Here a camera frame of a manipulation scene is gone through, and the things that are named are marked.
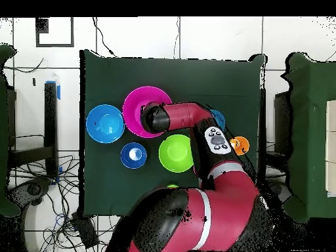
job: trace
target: white tile wall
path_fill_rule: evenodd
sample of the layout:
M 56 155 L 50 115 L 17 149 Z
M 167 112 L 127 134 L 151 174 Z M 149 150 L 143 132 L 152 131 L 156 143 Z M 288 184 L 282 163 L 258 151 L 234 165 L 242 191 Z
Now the white tile wall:
M 58 148 L 79 149 L 79 70 L 42 69 L 15 73 L 16 134 L 44 135 L 44 88 L 46 81 L 59 81 L 57 100 Z
M 336 194 L 336 163 L 325 163 L 325 189 L 332 194 Z
M 104 34 L 105 44 L 118 57 L 172 59 L 175 38 L 179 34 L 176 22 L 177 16 L 99 17 L 98 27 Z M 111 57 L 99 32 L 98 54 Z M 176 54 L 179 54 L 179 40 L 175 57 Z
M 267 16 L 263 20 L 261 16 L 213 18 L 183 16 L 180 23 L 181 35 L 176 41 L 175 58 L 179 57 L 179 39 L 181 58 L 248 60 L 252 55 L 261 52 L 267 55 L 268 70 L 265 75 L 267 140 L 274 142 L 274 95 L 289 88 L 287 82 L 280 77 L 285 70 L 285 59 L 293 51 L 307 52 L 315 60 L 326 60 L 330 57 L 336 51 L 334 21 L 326 17 Z M 13 44 L 12 23 L 12 18 L 0 19 L 0 43 Z M 173 58 L 175 39 L 178 35 L 177 16 L 99 17 L 97 24 L 104 34 L 105 44 L 118 56 Z M 40 42 L 67 43 L 70 40 L 69 28 L 70 18 L 50 18 L 49 33 L 41 34 Z M 15 71 L 15 76 L 12 70 L 4 70 L 9 84 L 12 85 L 14 81 L 17 90 L 16 133 L 18 136 L 44 133 L 44 83 L 58 78 L 61 85 L 61 99 L 57 101 L 59 149 L 74 150 L 74 152 L 60 152 L 59 156 L 73 154 L 78 158 L 76 150 L 79 148 L 79 50 L 96 51 L 96 45 L 98 54 L 111 56 L 102 44 L 99 31 L 97 31 L 96 41 L 96 28 L 90 17 L 74 18 L 73 48 L 36 48 L 35 19 L 14 19 L 14 48 L 18 51 L 14 57 L 14 66 L 21 67 L 21 70 L 30 70 L 43 58 L 41 67 L 47 68 L 38 69 L 33 73 Z M 12 59 L 6 66 L 13 67 Z M 36 79 L 36 86 L 33 86 L 33 78 Z M 328 129 L 334 129 L 333 123 L 329 122 Z M 41 140 L 41 138 L 23 138 L 18 140 L 17 148 L 41 146 L 43 144 Z M 332 170 L 328 173 L 333 175 L 336 171 Z M 24 180 L 27 179 L 17 178 L 17 183 L 20 184 Z M 78 206 L 78 198 L 75 194 L 77 189 L 73 188 L 72 191 L 73 193 L 67 194 L 66 197 L 70 204 L 70 211 L 74 212 Z M 56 211 L 61 213 L 61 198 L 56 186 L 50 187 L 49 195 L 54 201 Z M 111 228 L 109 219 L 114 225 L 119 217 L 94 218 L 100 240 L 106 243 L 112 236 L 109 230 Z M 53 228 L 54 224 L 55 214 L 47 196 L 43 198 L 42 204 L 28 209 L 26 239 L 30 252 L 38 252 L 44 242 L 43 233 L 39 231 Z M 97 248 L 98 252 L 101 252 L 105 247 L 100 244 Z M 62 249 L 58 252 L 74 252 L 74 250 Z
M 265 16 L 266 68 L 285 69 L 285 60 L 292 52 L 305 52 L 311 59 L 326 61 L 336 51 L 335 27 L 335 17 Z
M 265 72 L 265 89 L 266 89 L 266 137 L 267 141 L 275 142 L 274 130 L 274 97 L 276 94 L 289 90 L 289 84 L 280 77 L 283 71 Z
M 336 131 L 336 100 L 327 102 L 327 131 Z
M 326 161 L 336 163 L 336 133 L 327 131 Z
M 261 53 L 261 16 L 181 19 L 181 58 L 248 60 Z
M 68 35 L 64 32 L 70 32 L 69 26 L 70 18 L 50 18 L 49 33 L 41 34 L 40 43 L 67 43 Z M 18 51 L 15 66 L 34 68 L 44 58 L 44 67 L 78 68 L 79 50 L 95 49 L 96 29 L 92 18 L 75 17 L 73 32 L 74 47 L 36 47 L 35 19 L 15 18 L 14 48 Z
M 13 70 L 3 69 L 7 83 L 9 86 L 13 86 Z

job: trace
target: red robot arm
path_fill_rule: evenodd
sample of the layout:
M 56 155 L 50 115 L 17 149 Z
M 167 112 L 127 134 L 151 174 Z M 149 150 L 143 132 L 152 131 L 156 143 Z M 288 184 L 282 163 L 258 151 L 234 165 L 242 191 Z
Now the red robot arm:
M 151 133 L 189 128 L 199 188 L 164 188 L 144 198 L 128 252 L 254 252 L 268 245 L 273 225 L 258 190 L 208 109 L 150 103 L 141 122 Z

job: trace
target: bowl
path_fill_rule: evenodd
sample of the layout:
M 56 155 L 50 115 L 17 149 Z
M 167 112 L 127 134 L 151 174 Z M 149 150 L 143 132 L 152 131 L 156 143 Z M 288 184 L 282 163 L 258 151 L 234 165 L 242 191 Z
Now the bowl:
M 144 165 L 146 159 L 146 149 L 139 143 L 131 142 L 121 149 L 120 160 L 127 168 L 138 169 Z
M 144 130 L 140 121 L 141 107 L 150 102 L 171 104 L 169 96 L 161 89 L 153 86 L 139 87 L 126 97 L 123 104 L 123 118 L 130 132 L 142 138 L 158 137 L 162 133 L 149 133 Z
M 213 117 L 215 118 L 215 121 L 217 125 L 222 129 L 222 131 L 225 129 L 225 118 L 223 114 L 221 114 L 219 111 L 210 109 L 211 113 L 213 114 Z
M 87 116 L 86 127 L 90 137 L 99 143 L 112 143 L 125 130 L 120 110 L 109 104 L 93 108 Z
M 193 166 L 190 139 L 185 135 L 168 136 L 159 147 L 159 160 L 167 170 L 181 173 Z

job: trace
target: table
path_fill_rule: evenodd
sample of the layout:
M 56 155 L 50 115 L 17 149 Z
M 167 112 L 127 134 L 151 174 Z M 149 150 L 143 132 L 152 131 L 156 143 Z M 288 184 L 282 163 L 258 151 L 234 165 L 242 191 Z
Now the table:
M 198 185 L 192 168 L 172 173 L 158 158 L 162 140 L 177 133 L 188 135 L 188 130 L 145 139 L 125 128 L 123 136 L 112 144 L 97 143 L 87 134 L 85 119 L 95 106 L 110 104 L 121 110 L 125 97 L 137 87 L 155 86 L 164 90 L 173 102 L 199 102 L 221 111 L 230 131 L 249 140 L 247 155 L 256 168 L 264 55 L 255 55 L 250 61 L 233 62 L 102 58 L 85 50 L 81 51 L 80 58 L 82 164 L 79 179 L 83 189 L 79 210 L 83 210 L 84 215 L 127 215 L 138 198 L 156 186 Z M 120 161 L 120 151 L 129 142 L 138 142 L 147 150 L 147 161 L 140 169 L 128 169 Z

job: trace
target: floor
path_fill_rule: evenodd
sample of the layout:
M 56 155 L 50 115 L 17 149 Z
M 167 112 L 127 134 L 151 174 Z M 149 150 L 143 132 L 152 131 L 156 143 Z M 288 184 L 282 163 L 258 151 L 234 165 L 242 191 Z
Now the floor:
M 199 58 L 217 60 L 248 60 L 264 53 L 268 57 L 265 74 L 267 140 L 274 142 L 274 95 L 289 89 L 280 76 L 285 70 L 285 59 L 292 52 L 306 52 L 314 60 L 336 60 L 335 18 L 333 17 L 138 17 L 94 18 L 104 34 L 105 44 L 118 56 L 143 58 Z M 16 136 L 43 135 L 44 83 L 54 80 L 61 85 L 58 109 L 58 153 L 63 169 L 75 165 L 79 149 L 79 50 L 90 49 L 102 56 L 111 56 L 102 43 L 93 18 L 73 19 L 73 47 L 36 47 L 34 18 L 0 18 L 0 42 L 14 45 L 17 54 L 8 60 L 4 69 L 9 85 L 15 86 Z M 49 33 L 39 35 L 40 43 L 70 43 L 70 18 L 50 18 Z M 16 149 L 43 145 L 42 136 L 18 138 Z M 76 184 L 77 167 L 69 177 Z M 27 180 L 16 170 L 9 187 Z M 62 180 L 62 186 L 71 187 Z M 70 212 L 78 206 L 77 188 L 67 194 Z M 52 185 L 49 195 L 55 210 L 62 212 L 60 192 Z M 100 244 L 94 249 L 78 247 L 77 252 L 104 252 L 118 217 L 94 217 L 94 227 Z M 29 252 L 50 252 L 46 241 L 51 230 L 57 229 L 56 216 L 50 199 L 30 206 L 26 217 L 26 241 Z M 75 252 L 58 249 L 57 252 Z

